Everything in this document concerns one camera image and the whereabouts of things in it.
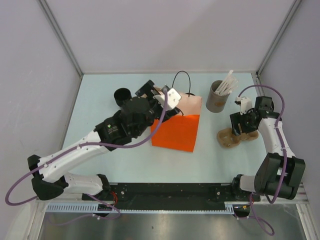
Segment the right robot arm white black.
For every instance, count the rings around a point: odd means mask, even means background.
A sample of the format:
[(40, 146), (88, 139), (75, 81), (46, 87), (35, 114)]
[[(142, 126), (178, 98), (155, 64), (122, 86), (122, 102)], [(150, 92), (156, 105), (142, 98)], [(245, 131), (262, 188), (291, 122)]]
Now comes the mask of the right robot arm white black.
[(306, 164), (290, 149), (272, 98), (258, 96), (252, 103), (250, 98), (238, 96), (235, 103), (240, 111), (230, 115), (232, 134), (239, 137), (258, 132), (263, 139), (266, 157), (254, 176), (237, 175), (239, 183), (230, 188), (231, 196), (242, 201), (249, 192), (254, 192), (275, 199), (294, 199)]

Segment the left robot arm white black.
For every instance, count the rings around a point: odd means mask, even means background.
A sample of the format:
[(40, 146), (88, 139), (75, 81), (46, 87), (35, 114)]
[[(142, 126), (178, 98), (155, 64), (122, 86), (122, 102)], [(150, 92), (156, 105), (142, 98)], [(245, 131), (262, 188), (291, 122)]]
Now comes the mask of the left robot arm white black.
[(30, 156), (29, 170), (32, 172), (32, 188), (42, 200), (52, 200), (63, 193), (82, 194), (83, 200), (91, 196), (105, 200), (110, 196), (111, 186), (103, 174), (84, 176), (70, 170), (96, 156), (118, 148), (129, 148), (132, 139), (137, 139), (153, 125), (161, 124), (177, 115), (182, 96), (167, 85), (155, 86), (148, 80), (135, 96), (127, 88), (114, 92), (119, 110), (95, 126), (88, 135), (69, 147), (47, 157)]

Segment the brown pulp cup carrier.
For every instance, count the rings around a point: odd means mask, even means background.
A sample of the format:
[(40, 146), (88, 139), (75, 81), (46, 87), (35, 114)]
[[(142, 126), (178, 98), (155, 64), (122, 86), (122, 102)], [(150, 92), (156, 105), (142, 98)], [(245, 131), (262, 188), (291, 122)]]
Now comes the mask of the brown pulp cup carrier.
[(237, 147), (242, 142), (254, 141), (258, 137), (258, 131), (234, 135), (231, 128), (222, 129), (216, 135), (217, 141), (220, 146), (226, 149)]

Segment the orange paper bag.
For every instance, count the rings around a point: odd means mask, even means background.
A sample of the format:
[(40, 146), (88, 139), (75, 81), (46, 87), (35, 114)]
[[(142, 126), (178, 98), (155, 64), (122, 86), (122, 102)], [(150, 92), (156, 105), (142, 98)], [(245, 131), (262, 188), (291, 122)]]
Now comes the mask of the orange paper bag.
[(192, 153), (196, 145), (202, 97), (180, 93), (178, 114), (163, 122), (151, 138), (154, 147)]

